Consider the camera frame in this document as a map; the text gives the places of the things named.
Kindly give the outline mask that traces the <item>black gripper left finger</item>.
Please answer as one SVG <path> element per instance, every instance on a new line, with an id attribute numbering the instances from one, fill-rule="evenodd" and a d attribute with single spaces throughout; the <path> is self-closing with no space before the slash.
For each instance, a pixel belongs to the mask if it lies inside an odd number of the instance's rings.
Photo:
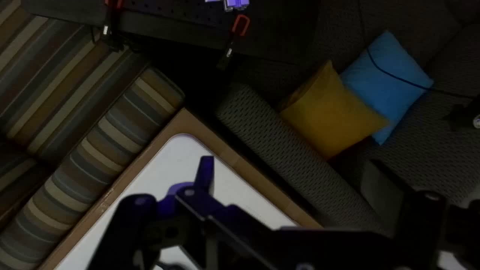
<path id="1" fill-rule="evenodd" d="M 168 188 L 168 205 L 171 209 L 178 208 L 180 197 L 184 197 L 189 206 L 205 209 L 213 205 L 211 196 L 214 184 L 214 157 L 202 155 L 192 181 L 183 181 Z"/>

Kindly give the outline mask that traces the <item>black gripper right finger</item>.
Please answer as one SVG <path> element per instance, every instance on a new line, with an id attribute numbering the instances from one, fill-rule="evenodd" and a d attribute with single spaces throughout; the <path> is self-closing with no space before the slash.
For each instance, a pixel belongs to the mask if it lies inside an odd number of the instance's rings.
<path id="1" fill-rule="evenodd" d="M 378 158 L 364 164 L 360 193 L 379 215 L 390 233 L 408 226 L 432 221 L 445 208 L 445 197 L 438 191 L 417 190 Z"/>

